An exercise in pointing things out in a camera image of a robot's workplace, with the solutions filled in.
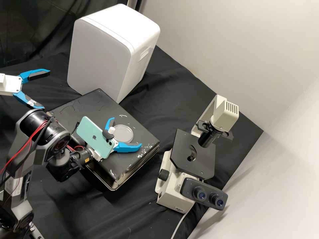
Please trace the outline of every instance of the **petri dish lid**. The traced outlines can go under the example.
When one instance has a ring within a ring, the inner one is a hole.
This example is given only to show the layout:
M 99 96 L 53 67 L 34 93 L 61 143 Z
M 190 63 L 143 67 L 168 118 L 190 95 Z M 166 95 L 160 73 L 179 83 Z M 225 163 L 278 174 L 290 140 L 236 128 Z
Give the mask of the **petri dish lid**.
M 130 127 L 124 124 L 117 124 L 114 126 L 114 138 L 117 141 L 130 143 L 133 140 L 134 134 Z

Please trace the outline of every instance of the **mint green iphone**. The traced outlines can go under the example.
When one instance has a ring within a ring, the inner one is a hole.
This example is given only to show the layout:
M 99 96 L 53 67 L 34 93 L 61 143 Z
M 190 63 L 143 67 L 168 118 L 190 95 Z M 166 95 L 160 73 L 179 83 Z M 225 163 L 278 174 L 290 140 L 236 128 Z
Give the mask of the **mint green iphone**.
M 76 133 L 102 158 L 107 158 L 114 147 L 114 141 L 107 142 L 102 130 L 86 116 L 82 118 Z

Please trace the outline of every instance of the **stained black case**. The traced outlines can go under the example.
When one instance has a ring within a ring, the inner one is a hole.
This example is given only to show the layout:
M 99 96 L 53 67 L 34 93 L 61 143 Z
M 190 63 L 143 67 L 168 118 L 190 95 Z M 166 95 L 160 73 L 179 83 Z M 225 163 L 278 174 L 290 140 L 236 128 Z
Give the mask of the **stained black case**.
M 83 116 L 89 117 L 101 129 L 104 129 L 111 117 L 115 117 L 115 124 L 125 124 L 132 129 L 132 143 L 142 143 L 137 152 L 113 152 L 107 159 L 87 165 L 87 168 L 110 190 L 117 190 L 160 148 L 159 140 L 101 89 L 61 105 L 48 114 L 55 116 L 70 132 Z

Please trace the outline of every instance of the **white backdrop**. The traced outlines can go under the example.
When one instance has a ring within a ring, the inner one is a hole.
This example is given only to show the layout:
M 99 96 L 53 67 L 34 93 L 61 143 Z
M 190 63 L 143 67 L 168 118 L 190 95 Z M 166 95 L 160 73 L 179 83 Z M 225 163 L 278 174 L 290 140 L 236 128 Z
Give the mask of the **white backdrop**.
M 263 129 L 319 75 L 319 1 L 143 0 L 158 46 Z
M 319 1 L 144 0 L 158 46 L 265 132 L 190 239 L 319 238 Z
M 262 133 L 189 239 L 319 238 L 319 81 Z

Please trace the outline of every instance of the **black fabric backdrop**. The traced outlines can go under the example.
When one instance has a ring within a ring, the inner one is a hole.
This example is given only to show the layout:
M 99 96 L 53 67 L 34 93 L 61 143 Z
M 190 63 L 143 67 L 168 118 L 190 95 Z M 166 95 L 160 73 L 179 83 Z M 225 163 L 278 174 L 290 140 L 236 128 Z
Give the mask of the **black fabric backdrop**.
M 74 21 L 127 0 L 0 0 L 0 67 L 69 52 Z
M 46 68 L 47 78 L 24 85 L 23 91 L 47 110 L 73 100 L 68 87 L 68 55 L 58 54 L 2 68 L 6 74 Z M 143 80 L 120 103 L 160 140 L 160 151 L 117 191 L 111 192 L 90 175 L 80 173 L 58 183 L 36 166 L 29 201 L 34 222 L 45 238 L 170 238 L 182 214 L 156 204 L 154 192 L 161 158 L 172 147 L 176 128 L 190 131 L 215 93 L 159 48 L 155 48 Z M 28 110 L 13 97 L 0 97 L 0 166 L 14 138 L 14 123 Z M 210 184 L 222 189 L 259 138 L 262 130 L 243 114 L 233 127 L 232 143 L 217 143 L 215 177 Z M 195 204 L 175 238 L 187 238 L 206 207 Z
M 0 1 L 0 72 L 18 75 L 36 68 L 51 76 L 32 81 L 23 91 L 47 110 L 79 97 L 66 82 L 74 20 L 121 1 Z M 172 147 L 176 128 L 190 131 L 215 93 L 159 48 L 143 80 L 120 103 L 160 141 L 161 149 L 119 190 L 108 191 L 91 175 L 77 173 L 57 183 L 36 166 L 29 201 L 34 222 L 45 238 L 170 238 L 182 214 L 156 204 L 154 192 L 161 158 Z M 13 97 L 0 97 L 0 166 L 14 139 L 14 124 L 28 110 Z M 235 139 L 219 139 L 215 177 L 223 188 L 262 130 L 240 114 Z M 175 238 L 187 238 L 206 207 L 195 204 Z

